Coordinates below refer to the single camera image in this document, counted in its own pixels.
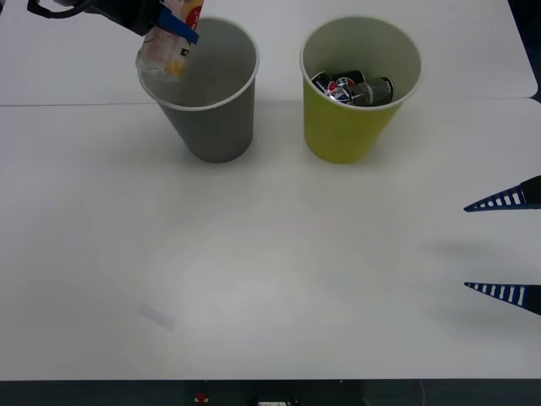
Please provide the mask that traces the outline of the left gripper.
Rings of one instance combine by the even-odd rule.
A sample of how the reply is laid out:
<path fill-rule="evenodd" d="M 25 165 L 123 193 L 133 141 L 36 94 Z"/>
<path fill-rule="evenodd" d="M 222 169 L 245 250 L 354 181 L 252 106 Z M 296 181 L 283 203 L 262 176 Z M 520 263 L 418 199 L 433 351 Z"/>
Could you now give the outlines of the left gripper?
<path fill-rule="evenodd" d="M 170 9 L 162 8 L 160 0 L 103 0 L 100 12 L 117 25 L 145 36 L 155 25 L 196 44 L 199 35 L 185 22 L 177 18 Z"/>

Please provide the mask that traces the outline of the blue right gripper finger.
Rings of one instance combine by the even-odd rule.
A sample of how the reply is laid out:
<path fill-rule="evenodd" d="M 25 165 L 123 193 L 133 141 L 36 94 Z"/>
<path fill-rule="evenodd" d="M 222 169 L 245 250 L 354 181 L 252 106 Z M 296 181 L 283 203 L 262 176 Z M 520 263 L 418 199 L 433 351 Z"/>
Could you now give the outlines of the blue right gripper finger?
<path fill-rule="evenodd" d="M 541 286 L 537 284 L 490 284 L 465 282 L 464 286 L 536 315 L 541 315 Z"/>
<path fill-rule="evenodd" d="M 510 189 L 487 196 L 464 208 L 465 212 L 539 210 L 541 176 L 521 182 Z"/>

